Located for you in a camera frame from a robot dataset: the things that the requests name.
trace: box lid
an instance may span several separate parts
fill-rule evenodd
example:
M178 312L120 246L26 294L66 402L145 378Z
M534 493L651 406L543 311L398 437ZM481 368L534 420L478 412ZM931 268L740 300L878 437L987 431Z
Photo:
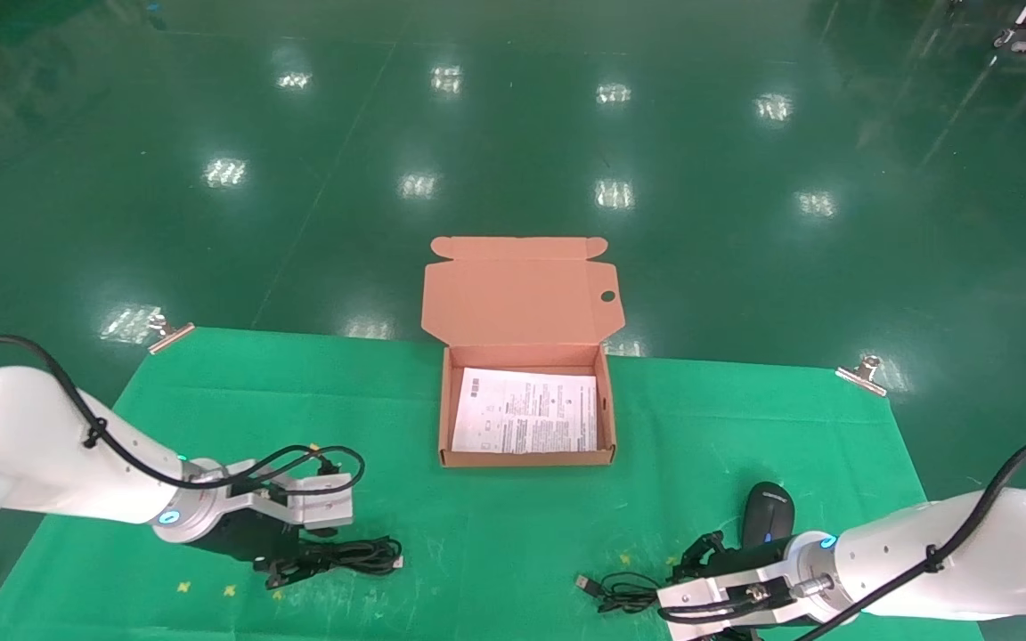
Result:
M422 328L445 345L595 345L624 325L604 239L439 237Z

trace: instruction sheet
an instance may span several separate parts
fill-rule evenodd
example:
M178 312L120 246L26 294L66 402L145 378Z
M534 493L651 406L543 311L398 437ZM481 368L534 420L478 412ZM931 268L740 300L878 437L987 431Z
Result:
M453 451L596 449L596 377L465 368Z

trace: black cable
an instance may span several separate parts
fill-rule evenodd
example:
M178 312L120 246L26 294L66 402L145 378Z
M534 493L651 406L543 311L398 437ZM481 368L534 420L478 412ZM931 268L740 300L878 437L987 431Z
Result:
M908 584L909 580L915 579L922 575L922 573L943 570L944 565L942 563L944 563L946 557L951 557L952 553L956 552L956 549L960 548L961 545L964 545L965 540L969 540L969 537L973 536L976 529L981 527L981 523L984 523L984 519L989 514L989 510L992 509L993 504L996 503L997 498L1000 498L1000 494L1011 477L1019 470L1021 464L1025 462L1026 445L1011 455L1009 460L1002 465L1000 471L996 472L996 476L992 478L992 482L989 482L987 487L984 488L984 494L981 494L981 499L977 500L972 514L969 515L969 518L964 519L964 523L961 523L960 527L956 528L955 534L950 536L942 547L937 548L934 545L930 545L925 549L924 560L920 563L901 572L900 575L889 580L887 584L881 585L880 588L873 592L868 593L865 597L861 597L861 599L855 601L850 607L841 610L837 616L831 617L830 620L818 626L818 628L811 630L806 634L802 634L801 637L795 638L794 641L814 641L816 638L821 638L823 634L830 632L834 628L838 628L839 625L845 624L851 617L858 616L863 609L870 607L870 605L881 599L881 597Z
M321 458L327 451L343 451L345 454L352 455L355 460L359 463L358 472L355 472L349 482L343 483L338 487L286 490L286 494L333 494L334 492L354 487L354 484L358 483L359 480L362 479L362 472L366 467L366 463L363 462L362 455L359 455L357 451L350 449L350 447L343 447L342 445L331 445L318 449L314 449L306 445L288 445L273 451L272 454L265 455L264 458L261 458L260 462L256 462L252 467L249 467L246 470L236 472L235 475L229 475L224 478L210 480L210 482L189 482L189 480L174 479L168 475L160 474L157 470L148 467L146 463L142 462L142 459L137 458L136 455L133 455L131 451L125 449L125 446L122 446L117 439L113 438L113 435L109 433L109 430L106 430L105 418L93 414L93 410L90 409L88 404L86 404L85 398L82 398L81 393L78 392L78 387L74 385L73 380L71 380L70 374L66 373L65 368L62 368L60 362L54 360L54 358L50 356L50 353L45 352L45 350L34 340L25 339L24 336L0 334L0 345L22 347L29 350L30 353L35 354L37 358L44 363L45 368L49 370L50 374L52 374L54 382L57 382L57 386L62 389L63 393L66 394L66 397L70 398L70 402L72 402L74 407L78 410L78 413L81 414L81 416L85 418L85 422L89 425L89 434L86 436L85 442L83 442L85 447L93 447L94 443L97 442L97 439L101 439L101 441L105 442L106 445L109 445L115 453L123 459L123 462L129 463L131 467L135 468L147 477L158 480L158 482L168 484L168 486L179 487L180 489L215 489L218 487L231 486L231 484L239 482L255 482L256 479L252 478L252 474L260 471L260 468L267 466L276 458L280 458L281 455L292 453L292 451L305 451L306 454L293 459L292 463L289 463L287 466L280 468L280 470L274 473L267 472L267 474L261 475L261 477L256 478L268 480L274 476L282 474L282 472L286 472L292 468L301 466L303 463L308 463L310 459Z
M313 544L304 557L310 563L317 563L322 571L347 568L384 576L398 569L396 561L401 556L402 544L391 536L382 536L367 540L346 540L342 544Z
M343 491L345 489L349 489L351 487L354 487L354 484L358 483L359 480L362 479L362 472L366 470L366 462L363 462L362 454L359 454L358 451L354 451L353 449L351 449L350 447L347 447L347 446L343 446L343 445L328 445L326 447L320 447L318 449L310 449L309 448L309 451L313 451L313 453L312 454L301 455L301 457L293 459L293 462L286 464L286 466L284 466L282 468L278 468L278 469L275 469L275 470L270 471L270 472L265 472L265 474L262 474L262 475L260 475L258 477L253 477L252 478L252 482L256 483L256 484L260 484L260 483L263 483L263 482L268 482L268 480L272 480L272 479L278 477L279 475L284 474L284 472L286 472L286 471L288 471L288 470L290 470L292 468L295 468L298 466L301 466L303 463L310 462L311 458L317 458L318 455L326 454L326 453L328 453L328 451L342 451L343 454L350 455L351 458L354 458L355 462L358 462L359 469L358 469L357 472L354 473L354 475L351 476L351 480L349 480L349 482L345 482L345 483L343 483L339 487L325 487L325 488L320 488L320 489L282 489L282 488L280 488L280 493L281 494L288 494L288 495L298 495L298 496L313 496L313 495L318 495L318 494L333 494L337 491Z
M676 615L675 611L678 608L660 608L657 610L659 617L668 622L668 624L682 624L682 625L704 625L704 624L717 624L721 620L733 619L733 617L741 617L749 615L750 612L756 610L761 610L766 607L766 601L759 602L755 604L753 601L749 600L728 600L728 601L718 601L712 605L708 610L698 610L698 611L713 611L713 610L725 610L723 612L713 613L710 616L703 617L684 617Z
M656 591L660 589L660 584L650 576L644 576L639 572L611 572L598 582L587 576L577 577L577 587L584 590L599 601L597 612L609 612L611 610L624 610L624 612L634 615L647 609L648 605L656 602Z

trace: cardboard box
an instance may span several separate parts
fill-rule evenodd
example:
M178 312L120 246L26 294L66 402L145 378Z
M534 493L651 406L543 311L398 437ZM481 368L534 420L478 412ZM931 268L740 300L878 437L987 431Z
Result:
M611 382L601 340L624 325L616 268L591 263L604 239L440 237L427 266L422 328L444 342L438 455L447 468L607 466L616 457ZM594 374L595 451L453 451L462 369Z

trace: usb connector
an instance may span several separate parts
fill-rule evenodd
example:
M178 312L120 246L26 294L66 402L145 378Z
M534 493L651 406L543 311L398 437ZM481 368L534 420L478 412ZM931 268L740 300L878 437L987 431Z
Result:
M604 590L596 584L595 580L588 578L586 575L577 575L577 587L584 590L588 596L594 597L594 599L599 599L604 595Z

